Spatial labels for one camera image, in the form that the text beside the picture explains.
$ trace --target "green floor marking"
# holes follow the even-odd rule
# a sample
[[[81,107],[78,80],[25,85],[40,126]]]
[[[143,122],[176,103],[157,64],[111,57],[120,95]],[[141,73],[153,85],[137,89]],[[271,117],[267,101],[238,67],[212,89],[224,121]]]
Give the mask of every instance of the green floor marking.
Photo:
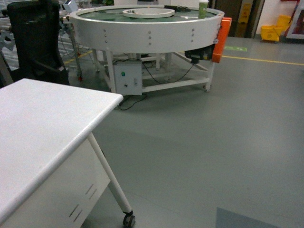
[[[231,51],[247,51],[247,47],[225,46],[225,50],[231,50]]]

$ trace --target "black office chair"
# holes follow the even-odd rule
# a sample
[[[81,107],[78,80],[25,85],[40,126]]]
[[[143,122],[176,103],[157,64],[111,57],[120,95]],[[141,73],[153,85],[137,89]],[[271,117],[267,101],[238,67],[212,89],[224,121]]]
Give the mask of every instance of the black office chair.
[[[69,85],[58,50],[58,2],[14,2],[7,10],[19,59],[19,69],[11,72],[13,80],[30,78]]]

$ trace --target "caster wheel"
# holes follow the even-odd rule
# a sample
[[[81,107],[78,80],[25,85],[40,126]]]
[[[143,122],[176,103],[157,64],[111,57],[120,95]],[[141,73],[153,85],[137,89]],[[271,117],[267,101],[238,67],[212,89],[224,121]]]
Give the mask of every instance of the caster wheel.
[[[125,215],[123,220],[123,225],[125,227],[133,227],[135,224],[135,216],[134,215]]]

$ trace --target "green cup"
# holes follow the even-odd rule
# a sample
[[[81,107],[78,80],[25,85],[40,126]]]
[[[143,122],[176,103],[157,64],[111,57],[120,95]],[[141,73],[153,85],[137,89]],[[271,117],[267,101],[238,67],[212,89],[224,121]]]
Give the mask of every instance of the green cup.
[[[199,0],[199,19],[204,19],[208,7],[208,0]]]

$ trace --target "white tabletop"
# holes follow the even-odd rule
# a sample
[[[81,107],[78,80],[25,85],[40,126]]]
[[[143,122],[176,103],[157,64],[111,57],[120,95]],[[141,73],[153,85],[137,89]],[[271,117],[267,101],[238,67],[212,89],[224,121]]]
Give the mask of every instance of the white tabletop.
[[[0,225],[122,98],[29,79],[0,89]]]

